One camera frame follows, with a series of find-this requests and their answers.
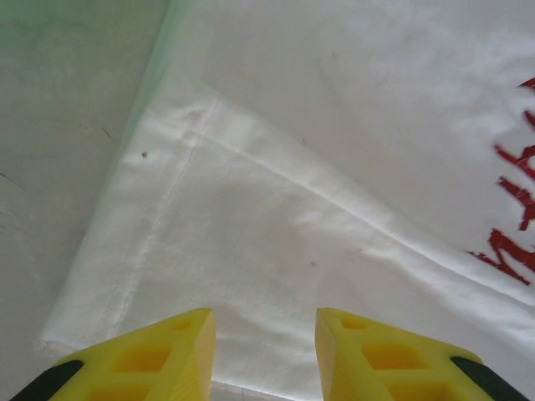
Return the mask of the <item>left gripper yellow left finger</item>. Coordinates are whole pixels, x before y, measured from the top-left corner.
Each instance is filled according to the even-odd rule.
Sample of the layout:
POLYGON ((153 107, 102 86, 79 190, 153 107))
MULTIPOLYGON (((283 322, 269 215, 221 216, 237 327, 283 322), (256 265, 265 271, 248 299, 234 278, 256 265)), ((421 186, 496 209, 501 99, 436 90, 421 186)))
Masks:
POLYGON ((197 308, 59 360, 20 401, 209 401, 214 313, 197 308))

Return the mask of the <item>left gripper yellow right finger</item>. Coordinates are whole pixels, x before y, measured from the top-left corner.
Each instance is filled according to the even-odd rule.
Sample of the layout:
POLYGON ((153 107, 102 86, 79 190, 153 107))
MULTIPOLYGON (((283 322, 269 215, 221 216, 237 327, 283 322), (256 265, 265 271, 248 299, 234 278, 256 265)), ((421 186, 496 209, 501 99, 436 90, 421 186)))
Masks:
POLYGON ((352 313, 320 308, 323 401, 518 401, 474 353, 352 313))

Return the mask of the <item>white t-shirt with red print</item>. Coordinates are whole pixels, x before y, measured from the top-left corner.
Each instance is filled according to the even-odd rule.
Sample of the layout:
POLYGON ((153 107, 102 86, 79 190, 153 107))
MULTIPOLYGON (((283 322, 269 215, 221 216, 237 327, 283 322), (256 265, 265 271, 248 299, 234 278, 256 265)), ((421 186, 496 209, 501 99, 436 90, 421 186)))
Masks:
POLYGON ((535 0, 190 0, 166 26, 42 339, 209 307, 216 381, 317 401, 337 307, 535 401, 535 0))

